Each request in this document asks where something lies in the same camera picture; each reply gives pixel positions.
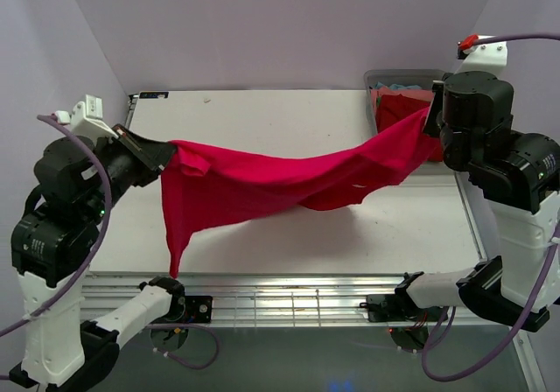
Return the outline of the crimson red t shirt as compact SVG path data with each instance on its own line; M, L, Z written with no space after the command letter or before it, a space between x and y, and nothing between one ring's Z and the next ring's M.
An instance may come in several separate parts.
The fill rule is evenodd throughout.
M202 230L242 223L301 206L331 211L359 205L370 193L401 184L443 149L424 133L423 108L365 143L318 157L284 158L175 140L161 173L169 273Z

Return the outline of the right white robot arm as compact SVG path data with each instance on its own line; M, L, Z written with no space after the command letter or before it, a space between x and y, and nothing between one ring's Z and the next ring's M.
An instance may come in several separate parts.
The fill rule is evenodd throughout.
M559 145L512 128L514 88L488 72L449 74L432 90L423 131L439 139L444 164L482 191L500 252L473 269L406 276L396 311L416 319L426 308L461 306L535 333L559 299Z

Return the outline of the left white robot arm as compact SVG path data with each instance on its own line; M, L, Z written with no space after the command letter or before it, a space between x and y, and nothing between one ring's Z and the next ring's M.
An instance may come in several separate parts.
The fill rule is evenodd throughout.
M26 312L24 358L10 371L12 382L88 391L146 326L184 315L184 286L159 276L110 314L81 319L82 283L111 208L131 187L157 180L175 150L119 125L112 136L65 134L45 148L34 167L38 185L10 239Z

